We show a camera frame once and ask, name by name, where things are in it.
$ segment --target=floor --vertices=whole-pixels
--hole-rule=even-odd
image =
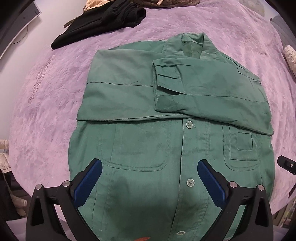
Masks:
[[[269,21],[277,12],[264,0],[265,19]],[[1,114],[0,139],[9,138],[10,120],[13,107],[24,83],[25,76],[34,65],[42,50],[49,47],[52,41],[64,32],[63,25],[82,13],[86,0],[35,0],[35,4],[42,12],[17,39],[24,39],[11,45],[0,59],[1,83]]]

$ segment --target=lavender fleece blanket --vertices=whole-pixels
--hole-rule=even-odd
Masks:
[[[205,32],[214,45],[262,80],[272,112],[275,162],[296,160],[296,84],[270,22],[236,0],[201,0],[195,7],[147,9],[135,28],[48,49],[26,77],[10,130],[10,164],[16,180],[32,194],[69,179],[68,146],[76,127],[87,74],[95,52],[141,40],[164,40],[181,32]],[[272,213],[290,199],[296,177],[276,164]]]

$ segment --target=gray pillow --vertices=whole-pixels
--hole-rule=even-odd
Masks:
[[[291,45],[294,49],[296,49],[296,38],[284,19],[278,15],[271,19],[270,22],[279,33],[283,47]]]

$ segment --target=white button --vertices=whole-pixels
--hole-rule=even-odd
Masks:
[[[178,233],[177,233],[177,235],[184,235],[185,234],[185,231],[179,231]]]
[[[195,184],[195,182],[194,182],[193,179],[190,178],[190,179],[187,180],[187,186],[189,186],[189,187],[193,187],[194,184]]]
[[[191,129],[192,127],[193,127],[193,123],[192,123],[192,121],[187,121],[186,122],[186,127],[188,128],[188,129]]]

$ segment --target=orange object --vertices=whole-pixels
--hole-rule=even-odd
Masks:
[[[139,239],[137,239],[135,241],[146,241],[148,239],[150,239],[150,237],[139,238]]]

